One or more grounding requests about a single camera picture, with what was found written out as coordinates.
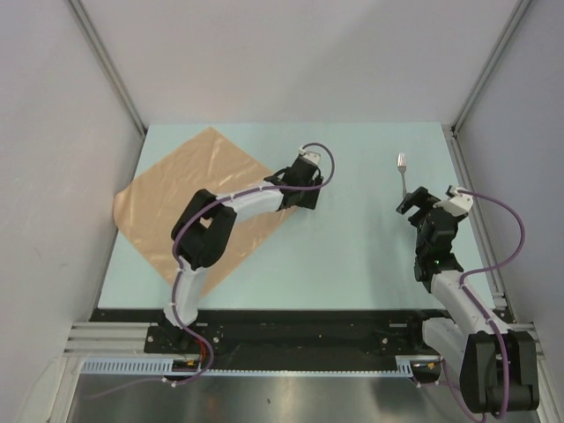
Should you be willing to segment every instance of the metal beam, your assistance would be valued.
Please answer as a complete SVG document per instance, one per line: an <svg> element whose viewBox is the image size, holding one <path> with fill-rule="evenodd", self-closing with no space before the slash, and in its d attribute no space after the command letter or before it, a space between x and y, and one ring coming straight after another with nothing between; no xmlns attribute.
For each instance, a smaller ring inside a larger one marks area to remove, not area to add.
<svg viewBox="0 0 564 423"><path fill-rule="evenodd" d="M135 125L139 135L142 139L145 139L145 134L147 132L146 127L143 125L141 116L131 99L131 96L123 83L120 74L115 68L114 62L104 46L96 28L93 25L92 20L88 16L86 9L80 0L65 0L69 6L70 13L77 22L80 31L85 37L86 42L90 46L96 60L100 64L104 74L108 77L108 82L114 88L120 102L125 106L131 121Z"/></svg>
<svg viewBox="0 0 564 423"><path fill-rule="evenodd" d="M534 0L519 0L519 2L517 3L511 17L509 18L508 23L505 25L503 31L501 32L500 38L495 43L495 47L493 48L492 53L487 58L484 69L481 71L478 80L474 84L474 87L471 89L470 95L466 99L462 110L460 110L460 113L458 113L456 120L452 124L452 128L455 134L458 134L458 132L466 122L469 113L474 109L480 95L484 91L488 80L494 74L498 63L500 62L509 43L516 33L516 29L523 21L523 17L525 16L525 13L530 9L533 1Z"/></svg>

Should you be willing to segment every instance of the shiny metal surface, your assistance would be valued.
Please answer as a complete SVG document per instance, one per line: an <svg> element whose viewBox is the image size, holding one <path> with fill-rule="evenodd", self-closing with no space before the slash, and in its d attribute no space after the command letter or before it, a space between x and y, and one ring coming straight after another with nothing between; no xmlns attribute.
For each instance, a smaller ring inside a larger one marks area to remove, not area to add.
<svg viewBox="0 0 564 423"><path fill-rule="evenodd" d="M417 389L408 379L210 376L174 389L148 382L96 400L85 399L133 380L131 376L81 375L68 422L467 421L447 387ZM538 420L534 413L518 413L504 421Z"/></svg>

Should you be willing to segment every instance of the white table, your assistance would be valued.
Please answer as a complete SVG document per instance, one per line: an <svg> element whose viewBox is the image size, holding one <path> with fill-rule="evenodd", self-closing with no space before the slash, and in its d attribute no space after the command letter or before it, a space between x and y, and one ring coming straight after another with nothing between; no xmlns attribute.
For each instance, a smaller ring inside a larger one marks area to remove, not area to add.
<svg viewBox="0 0 564 423"><path fill-rule="evenodd" d="M153 125L137 167L144 172L209 125ZM201 301L200 308L391 309L441 308L413 276L415 229L396 213L407 157L408 190L419 185L444 197L456 183L439 123L214 124L273 171L288 166L298 147L319 141L337 170L314 211L298 210L242 265ZM322 157L323 174L329 160ZM466 269L482 267L468 219L454 252ZM493 305L486 277L471 283ZM163 308L170 285L118 234L99 308Z"/></svg>

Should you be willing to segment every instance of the brown cloth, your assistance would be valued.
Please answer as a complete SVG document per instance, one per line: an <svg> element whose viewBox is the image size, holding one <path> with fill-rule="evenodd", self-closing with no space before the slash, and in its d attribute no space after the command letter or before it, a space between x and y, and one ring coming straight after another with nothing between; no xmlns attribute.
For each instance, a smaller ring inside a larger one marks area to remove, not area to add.
<svg viewBox="0 0 564 423"><path fill-rule="evenodd" d="M225 194L256 186L273 172L213 128L187 141L136 177L114 201L123 235L169 283L177 263L170 233L196 191ZM291 209L261 214L234 227L226 252L212 266L203 295L217 286L290 215Z"/></svg>

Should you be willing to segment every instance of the table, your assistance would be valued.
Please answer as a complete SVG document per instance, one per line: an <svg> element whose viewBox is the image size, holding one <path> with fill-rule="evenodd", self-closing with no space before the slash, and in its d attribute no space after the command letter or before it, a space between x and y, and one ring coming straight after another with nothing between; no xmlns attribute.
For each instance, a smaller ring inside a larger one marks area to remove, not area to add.
<svg viewBox="0 0 564 423"><path fill-rule="evenodd" d="M141 174L211 125L152 125L137 166ZM334 153L333 182L314 211L297 210L242 265L200 300L200 308L392 309L442 308L415 281L415 229L396 213L401 201L397 154L405 152L408 190L438 197L456 174L439 123L226 123L212 125L273 171L298 147L319 141ZM323 174L329 160L322 157ZM482 267L470 222L454 249L466 269ZM490 307L484 275L474 288ZM163 308L170 285L118 234L98 308Z"/></svg>

